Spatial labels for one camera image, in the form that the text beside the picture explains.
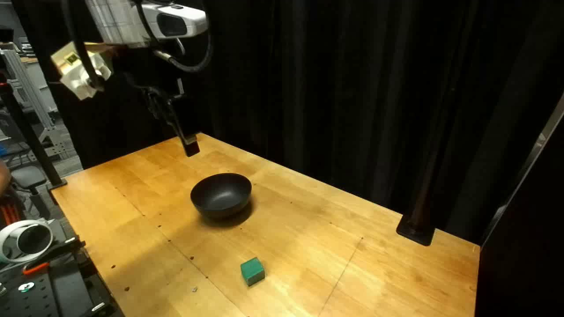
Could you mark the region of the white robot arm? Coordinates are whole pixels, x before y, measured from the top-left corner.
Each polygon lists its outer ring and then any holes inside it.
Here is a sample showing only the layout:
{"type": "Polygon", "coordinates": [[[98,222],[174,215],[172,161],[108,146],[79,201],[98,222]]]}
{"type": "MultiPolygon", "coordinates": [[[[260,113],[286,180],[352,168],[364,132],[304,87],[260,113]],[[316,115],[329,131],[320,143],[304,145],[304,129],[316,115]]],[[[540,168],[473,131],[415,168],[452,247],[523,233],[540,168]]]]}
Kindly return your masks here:
{"type": "Polygon", "coordinates": [[[181,72],[200,72],[212,55],[204,9],[174,4],[172,0],[84,0],[93,23],[105,44],[131,50],[151,48],[154,57],[181,72]],[[156,50],[158,43],[175,43],[204,35],[205,46],[198,62],[184,64],[179,57],[156,50]]]}

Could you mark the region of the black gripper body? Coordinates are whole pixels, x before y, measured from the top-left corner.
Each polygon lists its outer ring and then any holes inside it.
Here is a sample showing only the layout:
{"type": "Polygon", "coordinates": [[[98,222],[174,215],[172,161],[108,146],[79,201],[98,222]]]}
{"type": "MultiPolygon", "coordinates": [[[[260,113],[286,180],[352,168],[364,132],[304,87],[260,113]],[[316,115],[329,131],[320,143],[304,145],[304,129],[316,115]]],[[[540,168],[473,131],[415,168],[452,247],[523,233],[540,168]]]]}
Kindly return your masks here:
{"type": "Polygon", "coordinates": [[[172,99],[179,94],[175,76],[156,58],[147,55],[119,55],[114,60],[114,87],[144,97],[172,99]]]}

